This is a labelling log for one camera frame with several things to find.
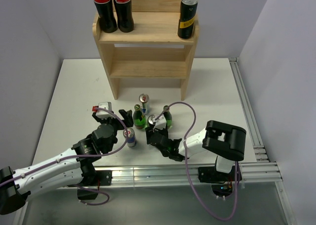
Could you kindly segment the green glass bottle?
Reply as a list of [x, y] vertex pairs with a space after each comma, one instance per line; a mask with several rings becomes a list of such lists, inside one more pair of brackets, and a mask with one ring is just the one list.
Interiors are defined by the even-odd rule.
[[139, 104], [134, 105], [133, 123], [137, 129], [143, 129], [146, 126], [146, 117]]

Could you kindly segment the black Schweppes can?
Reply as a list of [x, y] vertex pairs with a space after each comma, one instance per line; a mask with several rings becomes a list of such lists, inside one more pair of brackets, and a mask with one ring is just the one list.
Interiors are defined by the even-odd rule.
[[148, 127], [155, 129], [157, 127], [157, 115], [150, 115], [147, 119]]

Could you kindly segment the Red Bull can front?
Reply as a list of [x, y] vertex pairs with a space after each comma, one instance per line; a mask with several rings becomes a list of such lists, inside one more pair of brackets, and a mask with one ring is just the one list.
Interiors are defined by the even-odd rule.
[[136, 145], [136, 135], [133, 128], [127, 128], [123, 131], [123, 136], [127, 140], [128, 147], [134, 147]]

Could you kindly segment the green bottle yellow label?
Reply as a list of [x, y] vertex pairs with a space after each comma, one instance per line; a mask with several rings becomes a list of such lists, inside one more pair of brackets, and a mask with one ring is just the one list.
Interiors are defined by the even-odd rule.
[[167, 128], [169, 129], [172, 126], [172, 115], [170, 113], [168, 105], [165, 105], [163, 107], [163, 110], [164, 110], [163, 115], [164, 115], [166, 122], [167, 122]]

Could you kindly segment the black can yellow label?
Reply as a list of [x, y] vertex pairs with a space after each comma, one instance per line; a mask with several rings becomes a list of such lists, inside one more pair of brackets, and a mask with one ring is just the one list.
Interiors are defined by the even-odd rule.
[[198, 0], [181, 0], [180, 17], [178, 23], [178, 37], [189, 39], [193, 33], [195, 15], [197, 11]]

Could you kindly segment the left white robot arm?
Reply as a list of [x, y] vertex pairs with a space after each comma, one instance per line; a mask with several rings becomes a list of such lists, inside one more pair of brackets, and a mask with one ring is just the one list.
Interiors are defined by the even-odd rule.
[[64, 186], [83, 188], [93, 184], [93, 163], [115, 153], [118, 131], [133, 126], [132, 111], [113, 111], [96, 107], [93, 118], [100, 124], [86, 138], [64, 152], [22, 169], [4, 167], [0, 171], [0, 213], [7, 215], [22, 208], [33, 197]]

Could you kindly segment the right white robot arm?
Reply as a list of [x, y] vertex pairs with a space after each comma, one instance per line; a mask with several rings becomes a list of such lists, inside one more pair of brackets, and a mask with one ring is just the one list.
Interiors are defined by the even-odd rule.
[[170, 139], [167, 124], [149, 124], [145, 132], [147, 144], [177, 162], [206, 150], [216, 154], [213, 171], [218, 180], [225, 180], [235, 162], [244, 160], [246, 130], [238, 126], [210, 120], [204, 129], [187, 139]]

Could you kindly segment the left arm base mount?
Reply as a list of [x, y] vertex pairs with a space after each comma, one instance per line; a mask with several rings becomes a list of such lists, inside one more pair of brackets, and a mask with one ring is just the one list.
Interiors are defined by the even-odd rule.
[[[111, 170], [96, 171], [92, 176], [86, 176], [81, 182], [71, 184], [68, 187], [77, 188], [77, 198], [80, 203], [89, 206], [104, 205], [110, 200], [109, 194], [102, 192], [101, 186], [109, 186], [112, 181]], [[105, 195], [106, 200], [99, 203], [91, 203], [90, 200], [95, 200], [99, 194]]]

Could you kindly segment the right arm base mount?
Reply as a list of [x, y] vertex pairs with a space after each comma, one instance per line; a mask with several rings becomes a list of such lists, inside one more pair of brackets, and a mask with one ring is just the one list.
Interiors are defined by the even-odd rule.
[[212, 192], [219, 197], [227, 197], [233, 192], [233, 182], [235, 180], [234, 166], [227, 174], [218, 172], [215, 166], [198, 167], [198, 180], [201, 183], [211, 184]]

